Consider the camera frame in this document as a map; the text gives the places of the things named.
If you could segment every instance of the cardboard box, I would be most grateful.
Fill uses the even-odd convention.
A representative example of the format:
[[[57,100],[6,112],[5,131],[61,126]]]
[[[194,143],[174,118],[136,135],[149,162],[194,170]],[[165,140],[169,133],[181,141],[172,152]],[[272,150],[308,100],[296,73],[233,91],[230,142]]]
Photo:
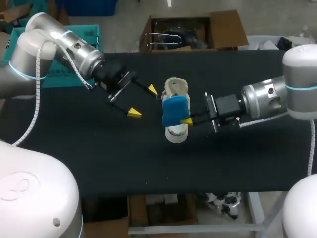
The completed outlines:
[[[16,6],[0,12],[0,21],[12,22],[19,18],[29,15],[31,12],[30,4]]]
[[[58,20],[64,26],[70,25],[69,17],[65,7],[62,7],[61,10],[59,11],[55,3],[55,0],[47,0],[47,5],[48,5],[48,15]]]
[[[238,46],[248,45],[245,31],[236,10],[185,17],[151,15],[140,36],[140,52],[162,51],[157,46],[151,45],[151,43],[157,42],[158,37],[154,35],[147,36],[147,33],[162,33],[172,26],[194,30],[197,39],[206,42],[208,46],[207,49],[192,49],[192,51],[235,50]]]
[[[47,10],[47,14],[58,20],[63,25],[70,25],[70,21],[67,12],[64,7],[59,11],[55,0],[47,0],[46,6],[44,3],[38,3],[35,5],[24,4],[12,8],[7,8],[7,4],[4,0],[0,0],[0,22],[1,31],[11,33],[13,27],[25,27],[29,18],[38,11]]]
[[[129,200],[85,199],[82,201],[85,238],[128,238]]]
[[[130,196],[129,205],[132,227],[193,225],[197,222],[195,200],[192,194],[179,194],[177,204],[149,206],[146,206],[145,196]]]

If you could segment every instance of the black table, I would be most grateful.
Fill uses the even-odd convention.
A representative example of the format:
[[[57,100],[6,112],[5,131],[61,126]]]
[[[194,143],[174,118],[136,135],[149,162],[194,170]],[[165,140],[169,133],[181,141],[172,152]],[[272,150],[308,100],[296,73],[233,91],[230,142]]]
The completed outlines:
[[[238,93],[244,85],[282,75],[282,56],[282,51],[122,53],[106,54],[106,60],[126,63],[159,92],[170,77],[186,79],[191,108],[198,111],[205,91],[216,97]],[[184,143],[172,144],[158,101],[134,86],[120,101],[142,112],[142,119],[110,108],[101,90],[44,89],[38,122],[21,146],[64,162],[83,196],[279,191],[306,176],[309,122],[284,116],[219,134],[205,124],[190,128]],[[33,100],[7,100],[0,138],[16,141],[33,111]]]

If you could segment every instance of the floor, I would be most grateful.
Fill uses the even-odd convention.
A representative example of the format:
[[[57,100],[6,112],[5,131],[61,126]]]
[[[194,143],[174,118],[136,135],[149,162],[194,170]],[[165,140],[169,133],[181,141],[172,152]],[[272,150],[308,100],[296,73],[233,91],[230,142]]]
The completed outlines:
[[[135,52],[138,50],[139,36],[150,14],[195,15],[222,10],[238,10],[247,35],[294,35],[301,31],[304,25],[309,32],[317,37],[317,3],[309,0],[118,0],[115,16],[111,17],[72,17],[72,24],[99,24],[102,29],[102,39],[105,52]],[[260,193],[264,213],[267,214],[279,192]],[[240,207],[239,218],[230,218],[198,207],[200,224],[245,223],[251,221],[248,205],[245,202]],[[249,238],[252,233],[241,234],[199,234],[175,235],[171,237],[188,238]],[[281,238],[279,231],[275,238]]]

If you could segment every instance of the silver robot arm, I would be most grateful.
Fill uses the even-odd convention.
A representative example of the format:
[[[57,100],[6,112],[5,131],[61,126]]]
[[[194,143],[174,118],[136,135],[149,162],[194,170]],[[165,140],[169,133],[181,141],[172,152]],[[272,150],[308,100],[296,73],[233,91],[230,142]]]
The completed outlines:
[[[41,54],[41,78],[44,78],[53,59],[74,70],[81,81],[90,89],[102,87],[108,94],[106,102],[127,116],[140,117],[134,108],[117,104],[116,99],[123,90],[134,83],[154,98],[157,92],[154,86],[143,85],[135,72],[127,71],[117,62],[105,62],[103,52],[79,38],[74,32],[45,13],[35,14],[27,23],[25,33],[21,34],[14,53],[7,66],[0,67],[0,99],[20,95],[34,95],[35,60],[40,42],[32,32],[41,35],[42,40],[49,39],[50,46],[45,45]],[[86,80],[94,79],[89,85]]]
[[[292,48],[283,57],[283,76],[244,86],[240,94],[214,98],[205,93],[208,119],[191,123],[211,121],[219,132],[228,125],[239,128],[245,116],[257,120],[288,112],[295,119],[317,119],[316,75],[317,45]]]
[[[35,95],[36,57],[41,47],[40,78],[44,78],[56,54],[55,44],[42,30],[24,32],[17,40],[8,64],[0,66],[0,99]]]

